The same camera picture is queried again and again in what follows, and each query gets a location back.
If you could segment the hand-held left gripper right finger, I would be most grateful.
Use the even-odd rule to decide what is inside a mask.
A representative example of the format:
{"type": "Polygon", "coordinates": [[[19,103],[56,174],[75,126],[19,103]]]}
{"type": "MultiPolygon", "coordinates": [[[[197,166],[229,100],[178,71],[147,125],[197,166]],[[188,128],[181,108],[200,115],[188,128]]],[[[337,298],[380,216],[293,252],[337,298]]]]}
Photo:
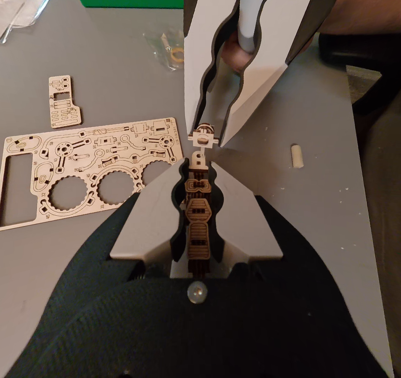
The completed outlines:
{"type": "Polygon", "coordinates": [[[227,278],[237,263],[280,260],[283,252],[251,190],[211,162],[214,183],[223,194],[216,214],[217,233],[224,241],[218,276],[227,278]]]}

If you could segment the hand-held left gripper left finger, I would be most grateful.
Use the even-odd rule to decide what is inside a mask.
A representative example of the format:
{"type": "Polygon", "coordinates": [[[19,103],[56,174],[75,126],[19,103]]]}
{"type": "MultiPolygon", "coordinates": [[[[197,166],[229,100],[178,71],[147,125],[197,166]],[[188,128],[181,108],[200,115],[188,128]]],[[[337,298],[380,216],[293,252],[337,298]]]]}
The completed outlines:
{"type": "Polygon", "coordinates": [[[189,159],[182,158],[149,183],[138,198],[110,252],[117,260],[157,265],[170,277],[185,249],[184,216],[189,159]]]}

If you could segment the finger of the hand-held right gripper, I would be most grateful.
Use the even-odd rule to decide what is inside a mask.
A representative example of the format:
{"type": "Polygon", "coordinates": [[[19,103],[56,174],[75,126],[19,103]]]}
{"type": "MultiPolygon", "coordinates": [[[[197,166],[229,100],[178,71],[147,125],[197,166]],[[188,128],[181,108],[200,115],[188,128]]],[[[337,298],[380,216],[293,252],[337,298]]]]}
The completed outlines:
{"type": "Polygon", "coordinates": [[[187,133],[198,127],[217,56],[235,28],[239,0],[184,0],[184,112],[187,133]]]}
{"type": "Polygon", "coordinates": [[[267,0],[260,13],[261,39],[229,108],[220,146],[242,128],[287,68],[286,59],[310,0],[267,0]]]}

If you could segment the wooden motorcycle model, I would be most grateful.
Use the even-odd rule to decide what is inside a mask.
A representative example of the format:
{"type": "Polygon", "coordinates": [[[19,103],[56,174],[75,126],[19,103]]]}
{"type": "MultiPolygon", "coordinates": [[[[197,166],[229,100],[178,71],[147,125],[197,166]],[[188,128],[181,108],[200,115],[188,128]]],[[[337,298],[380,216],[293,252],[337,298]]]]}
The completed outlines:
{"type": "Polygon", "coordinates": [[[203,279],[210,272],[209,220],[212,217],[211,184],[204,148],[192,154],[185,195],[188,272],[196,279],[203,279]]]}

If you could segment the small wooden cross piece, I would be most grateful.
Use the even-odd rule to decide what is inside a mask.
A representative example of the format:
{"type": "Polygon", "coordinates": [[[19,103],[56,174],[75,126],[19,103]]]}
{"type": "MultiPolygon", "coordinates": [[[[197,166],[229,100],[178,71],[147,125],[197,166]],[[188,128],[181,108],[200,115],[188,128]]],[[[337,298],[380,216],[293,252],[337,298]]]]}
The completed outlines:
{"type": "Polygon", "coordinates": [[[219,137],[214,136],[214,126],[209,123],[201,123],[188,134],[188,140],[193,142],[194,147],[200,147],[200,156],[205,155],[205,149],[213,148],[214,144],[219,144],[219,137]]]}

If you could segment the person's right forearm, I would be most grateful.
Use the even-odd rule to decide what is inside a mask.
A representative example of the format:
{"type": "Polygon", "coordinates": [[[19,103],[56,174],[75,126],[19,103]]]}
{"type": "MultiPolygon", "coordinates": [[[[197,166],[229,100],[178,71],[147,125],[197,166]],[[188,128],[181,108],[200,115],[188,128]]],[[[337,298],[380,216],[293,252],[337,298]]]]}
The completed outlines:
{"type": "Polygon", "coordinates": [[[337,0],[319,32],[332,35],[400,33],[401,0],[337,0]]]}

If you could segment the person's right hand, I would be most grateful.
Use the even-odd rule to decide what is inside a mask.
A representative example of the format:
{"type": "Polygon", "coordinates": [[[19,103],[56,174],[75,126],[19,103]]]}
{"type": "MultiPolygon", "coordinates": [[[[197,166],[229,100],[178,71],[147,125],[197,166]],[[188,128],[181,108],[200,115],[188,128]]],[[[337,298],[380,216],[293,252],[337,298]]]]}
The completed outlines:
{"type": "Polygon", "coordinates": [[[240,74],[252,59],[253,55],[242,49],[238,41],[238,31],[235,30],[225,41],[221,58],[235,73],[240,74]]]}

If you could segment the small clear plastic bag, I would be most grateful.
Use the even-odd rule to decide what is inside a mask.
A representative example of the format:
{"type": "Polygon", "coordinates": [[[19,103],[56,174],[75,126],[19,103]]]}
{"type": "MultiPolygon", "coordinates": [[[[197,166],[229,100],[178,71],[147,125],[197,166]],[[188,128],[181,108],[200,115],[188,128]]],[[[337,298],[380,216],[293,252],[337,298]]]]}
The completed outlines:
{"type": "Polygon", "coordinates": [[[152,49],[154,57],[166,69],[184,68],[184,33],[182,30],[148,31],[143,37],[152,49]]]}

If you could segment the large wooden puzzle sheet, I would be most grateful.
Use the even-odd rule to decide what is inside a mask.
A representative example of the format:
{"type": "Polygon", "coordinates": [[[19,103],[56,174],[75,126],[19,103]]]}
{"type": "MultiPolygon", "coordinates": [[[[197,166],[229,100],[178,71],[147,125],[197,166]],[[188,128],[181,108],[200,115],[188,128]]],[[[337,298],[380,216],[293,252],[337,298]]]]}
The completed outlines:
{"type": "Polygon", "coordinates": [[[1,163],[1,192],[9,157],[32,155],[30,192],[37,198],[32,221],[1,227],[1,231],[63,220],[118,208],[99,196],[105,176],[122,172],[133,181],[132,193],[144,188],[143,171],[153,162],[170,165],[183,157],[176,120],[173,117],[120,123],[60,132],[33,133],[7,137],[1,163]],[[83,200],[74,208],[61,210],[51,202],[56,184],[68,177],[86,185],[83,200]]]}

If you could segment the small white cylinder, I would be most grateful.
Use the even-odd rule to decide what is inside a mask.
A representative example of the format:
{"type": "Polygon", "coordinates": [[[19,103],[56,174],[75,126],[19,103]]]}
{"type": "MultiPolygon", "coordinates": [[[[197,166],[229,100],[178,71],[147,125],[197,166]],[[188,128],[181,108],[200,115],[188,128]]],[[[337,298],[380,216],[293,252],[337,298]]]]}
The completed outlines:
{"type": "Polygon", "coordinates": [[[294,169],[301,169],[304,167],[303,154],[300,145],[293,144],[291,146],[291,156],[294,169]]]}

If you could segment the small wooden puzzle sheet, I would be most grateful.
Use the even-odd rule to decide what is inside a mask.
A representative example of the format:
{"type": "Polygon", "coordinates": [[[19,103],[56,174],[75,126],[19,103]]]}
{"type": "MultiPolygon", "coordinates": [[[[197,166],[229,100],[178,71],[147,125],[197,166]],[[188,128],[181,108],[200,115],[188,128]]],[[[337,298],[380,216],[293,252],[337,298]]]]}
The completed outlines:
{"type": "Polygon", "coordinates": [[[69,75],[50,77],[48,93],[53,129],[82,124],[81,110],[73,103],[72,80],[69,75]]]}

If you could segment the clear plastic sleeve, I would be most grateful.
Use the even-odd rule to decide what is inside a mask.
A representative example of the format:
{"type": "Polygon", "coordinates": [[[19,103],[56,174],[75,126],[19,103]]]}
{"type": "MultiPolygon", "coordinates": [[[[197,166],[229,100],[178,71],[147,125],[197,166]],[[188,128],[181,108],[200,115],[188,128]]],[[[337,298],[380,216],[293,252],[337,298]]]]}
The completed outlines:
{"type": "Polygon", "coordinates": [[[0,42],[5,43],[13,29],[32,26],[49,0],[0,0],[0,42]]]}

